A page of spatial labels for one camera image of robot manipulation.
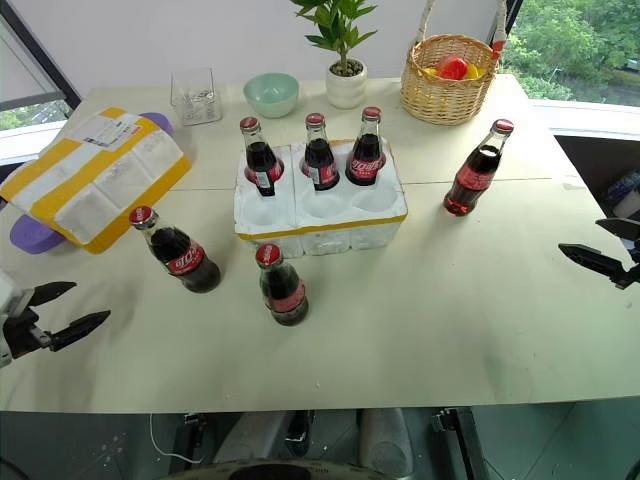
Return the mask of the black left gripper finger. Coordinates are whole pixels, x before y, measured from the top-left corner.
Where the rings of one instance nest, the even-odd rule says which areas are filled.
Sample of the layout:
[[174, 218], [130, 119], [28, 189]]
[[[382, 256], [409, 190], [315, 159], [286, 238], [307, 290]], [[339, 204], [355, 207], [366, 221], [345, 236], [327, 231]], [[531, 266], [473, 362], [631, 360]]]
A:
[[50, 335], [49, 350], [59, 351], [88, 336], [111, 314], [110, 310], [90, 313], [71, 322], [65, 329]]
[[29, 306], [39, 306], [56, 300], [61, 295], [76, 287], [75, 282], [56, 281], [39, 285], [33, 288], [33, 294], [28, 302]]

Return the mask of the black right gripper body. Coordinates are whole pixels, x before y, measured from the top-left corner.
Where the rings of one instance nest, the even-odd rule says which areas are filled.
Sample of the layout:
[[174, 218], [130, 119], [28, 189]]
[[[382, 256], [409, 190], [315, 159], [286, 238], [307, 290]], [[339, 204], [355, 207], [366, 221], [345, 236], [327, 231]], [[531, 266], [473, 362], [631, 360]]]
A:
[[616, 287], [619, 289], [626, 289], [634, 283], [639, 282], [640, 276], [640, 258], [639, 258], [640, 239], [637, 238], [634, 241], [634, 246], [628, 250], [631, 259], [635, 262], [635, 265], [628, 271], [624, 271], [619, 279], [615, 282]]

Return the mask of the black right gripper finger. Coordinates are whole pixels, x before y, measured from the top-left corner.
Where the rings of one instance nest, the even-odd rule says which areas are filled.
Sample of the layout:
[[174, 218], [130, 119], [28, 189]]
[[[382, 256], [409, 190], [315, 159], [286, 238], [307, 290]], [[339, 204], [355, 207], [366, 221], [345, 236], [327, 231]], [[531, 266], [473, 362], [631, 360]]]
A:
[[626, 271], [619, 260], [603, 255], [599, 250], [592, 249], [582, 244], [558, 245], [560, 251], [574, 263], [599, 273], [616, 283]]
[[624, 240], [638, 240], [640, 238], [639, 221], [627, 218], [606, 218], [597, 220], [596, 224]]

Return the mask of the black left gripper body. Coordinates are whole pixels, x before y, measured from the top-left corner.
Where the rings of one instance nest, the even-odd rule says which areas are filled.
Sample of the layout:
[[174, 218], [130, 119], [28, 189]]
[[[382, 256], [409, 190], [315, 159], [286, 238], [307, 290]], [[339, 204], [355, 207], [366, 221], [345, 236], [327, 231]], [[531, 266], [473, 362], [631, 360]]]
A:
[[51, 346], [51, 336], [36, 323], [39, 316], [30, 307], [22, 313], [8, 317], [3, 325], [3, 334], [12, 358]]

